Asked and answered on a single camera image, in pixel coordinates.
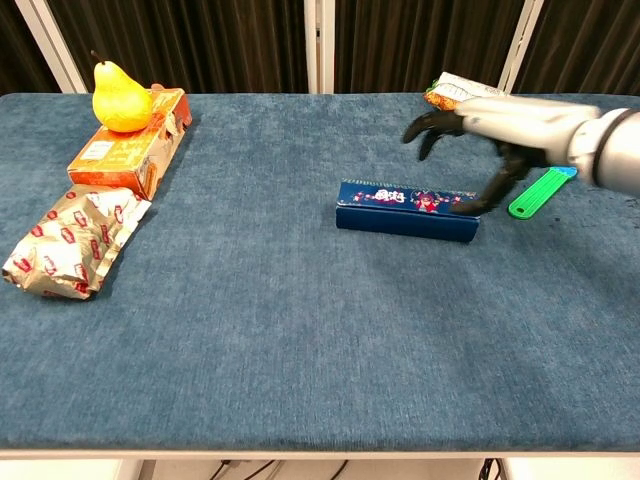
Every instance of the table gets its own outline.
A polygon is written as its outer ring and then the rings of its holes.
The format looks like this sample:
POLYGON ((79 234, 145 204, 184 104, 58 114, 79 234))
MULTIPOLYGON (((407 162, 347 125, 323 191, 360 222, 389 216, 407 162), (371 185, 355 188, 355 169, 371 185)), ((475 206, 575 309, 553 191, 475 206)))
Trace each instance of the table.
MULTIPOLYGON (((479 191, 493 146, 447 138, 418 163, 400 138, 419 93, 189 101, 94 300, 2 286, 1 454, 638 451, 638 201, 574 181, 468 245, 339 230, 342 178, 479 191)), ((3 261, 97 126, 88 95, 0 98, 3 261)))

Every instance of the black curtain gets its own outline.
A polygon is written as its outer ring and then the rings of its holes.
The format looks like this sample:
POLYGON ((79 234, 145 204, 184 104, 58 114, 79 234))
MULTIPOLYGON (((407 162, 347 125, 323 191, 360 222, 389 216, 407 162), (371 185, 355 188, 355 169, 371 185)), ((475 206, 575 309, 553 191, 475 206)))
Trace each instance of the black curtain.
POLYGON ((0 1, 0 95, 60 92, 14 0, 0 1))
POLYGON ((96 50, 144 86, 308 92, 304 0, 49 0, 80 74, 96 50))
POLYGON ((336 92, 423 91, 443 71, 497 86, 523 0, 337 0, 336 92))
POLYGON ((640 0, 546 0, 513 91, 640 95, 640 0))

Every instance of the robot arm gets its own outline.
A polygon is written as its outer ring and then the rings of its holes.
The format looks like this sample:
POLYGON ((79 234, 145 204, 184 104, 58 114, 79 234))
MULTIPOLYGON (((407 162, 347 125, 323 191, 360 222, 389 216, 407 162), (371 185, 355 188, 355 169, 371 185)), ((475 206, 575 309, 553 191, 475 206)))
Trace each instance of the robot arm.
POLYGON ((640 196, 640 112, 618 109, 602 115, 593 106, 516 96, 473 98, 453 112, 430 112, 408 127, 409 143, 425 132, 424 160, 443 135, 472 133, 493 140, 504 165, 473 202, 452 211, 481 215, 534 167, 573 166, 579 177, 608 190, 640 196))

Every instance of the pear stem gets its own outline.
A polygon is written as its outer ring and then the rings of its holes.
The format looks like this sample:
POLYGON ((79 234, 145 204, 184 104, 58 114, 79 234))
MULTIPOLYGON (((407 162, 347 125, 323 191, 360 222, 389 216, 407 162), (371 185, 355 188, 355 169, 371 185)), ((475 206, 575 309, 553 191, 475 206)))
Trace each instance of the pear stem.
POLYGON ((98 54, 96 53, 96 51, 95 51, 95 50, 91 50, 91 56, 96 57, 96 58, 98 59, 98 61, 99 61, 101 64, 103 64, 103 65, 104 65, 104 60, 102 59, 102 57, 101 57, 100 55, 98 55, 98 54))

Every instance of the orange box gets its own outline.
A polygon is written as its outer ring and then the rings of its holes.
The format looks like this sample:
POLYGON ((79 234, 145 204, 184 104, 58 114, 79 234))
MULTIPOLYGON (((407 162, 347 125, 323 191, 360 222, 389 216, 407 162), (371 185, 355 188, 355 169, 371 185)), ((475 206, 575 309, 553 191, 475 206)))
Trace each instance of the orange box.
POLYGON ((181 88, 154 85, 151 95, 149 125, 132 133, 100 127, 67 168, 73 183, 127 187, 153 199, 192 118, 181 88))

